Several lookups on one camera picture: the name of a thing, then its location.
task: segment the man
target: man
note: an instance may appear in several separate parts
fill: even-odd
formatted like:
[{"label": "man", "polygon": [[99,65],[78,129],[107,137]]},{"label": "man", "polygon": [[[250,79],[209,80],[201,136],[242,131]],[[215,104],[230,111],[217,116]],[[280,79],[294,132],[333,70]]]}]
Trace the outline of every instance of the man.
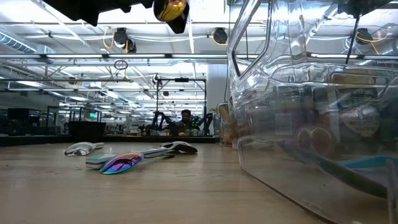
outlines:
[{"label": "man", "polygon": [[185,135],[185,131],[191,129],[191,111],[183,110],[181,111],[182,120],[177,122],[178,126],[178,135]]}]

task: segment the transparent container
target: transparent container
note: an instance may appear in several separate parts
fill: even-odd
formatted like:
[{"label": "transparent container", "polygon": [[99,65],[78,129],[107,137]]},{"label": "transparent container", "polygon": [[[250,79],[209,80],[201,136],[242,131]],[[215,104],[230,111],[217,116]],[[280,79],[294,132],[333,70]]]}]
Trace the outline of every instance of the transparent container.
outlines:
[{"label": "transparent container", "polygon": [[246,1],[228,47],[242,169],[324,222],[397,223],[394,45],[385,55],[358,47],[348,63],[327,40],[311,52],[319,28],[338,16],[336,2],[274,0],[264,50],[253,62],[235,58],[262,4]]}]

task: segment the wooden table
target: wooden table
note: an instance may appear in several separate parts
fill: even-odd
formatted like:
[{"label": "wooden table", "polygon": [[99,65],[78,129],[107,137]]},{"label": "wooden table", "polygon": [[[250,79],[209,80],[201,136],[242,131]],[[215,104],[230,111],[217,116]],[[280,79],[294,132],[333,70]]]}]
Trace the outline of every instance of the wooden table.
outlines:
[{"label": "wooden table", "polygon": [[[197,155],[102,175],[64,156],[67,146],[0,147],[1,223],[319,223],[241,171],[231,148],[195,144]],[[107,143],[93,154],[151,146]]]}]

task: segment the wooden tabletop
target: wooden tabletop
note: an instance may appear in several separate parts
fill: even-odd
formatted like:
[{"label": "wooden tabletop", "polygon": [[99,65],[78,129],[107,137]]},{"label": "wooden tabletop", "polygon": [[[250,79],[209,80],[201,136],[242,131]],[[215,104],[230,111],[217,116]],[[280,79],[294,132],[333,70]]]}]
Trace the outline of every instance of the wooden tabletop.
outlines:
[{"label": "wooden tabletop", "polygon": [[[107,143],[94,154],[158,144]],[[319,223],[239,168],[238,153],[148,159],[118,175],[86,169],[68,144],[0,147],[1,223]]]}]

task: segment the yellow cable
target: yellow cable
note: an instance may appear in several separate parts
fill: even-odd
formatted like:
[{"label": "yellow cable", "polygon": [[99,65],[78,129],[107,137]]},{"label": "yellow cable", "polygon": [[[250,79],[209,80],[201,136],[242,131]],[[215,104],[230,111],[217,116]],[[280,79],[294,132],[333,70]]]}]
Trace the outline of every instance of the yellow cable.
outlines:
[{"label": "yellow cable", "polygon": [[219,44],[219,43],[217,43],[217,41],[214,39],[214,31],[211,32],[211,38],[213,39],[214,43],[216,43],[216,44],[218,44],[218,45],[228,45],[228,42],[225,43],[225,44]]},{"label": "yellow cable", "polygon": [[373,44],[373,43],[371,43],[371,45],[372,45],[372,47],[373,47],[374,51],[377,53],[377,55],[379,55],[379,52],[377,51],[377,49],[376,49],[376,47],[374,46],[374,44]]},{"label": "yellow cable", "polygon": [[106,43],[105,43],[105,35],[106,35],[106,31],[107,31],[107,30],[108,30],[108,28],[105,27],[104,38],[102,39],[102,42],[104,43],[104,46],[105,46],[107,49],[111,49],[111,48],[113,47],[114,32],[113,32],[113,34],[112,34],[112,44],[111,44],[111,46],[108,46],[108,45],[106,45]]},{"label": "yellow cable", "polygon": [[385,38],[387,38],[387,36],[388,36],[388,34],[386,34],[386,36],[383,37],[383,38],[381,38],[380,40],[366,40],[366,39],[364,39],[364,38],[358,37],[358,34],[359,34],[359,32],[357,32],[356,35],[355,35],[355,37],[356,37],[357,39],[362,40],[362,41],[365,41],[365,42],[369,42],[369,43],[380,42],[380,41],[384,40]]}]

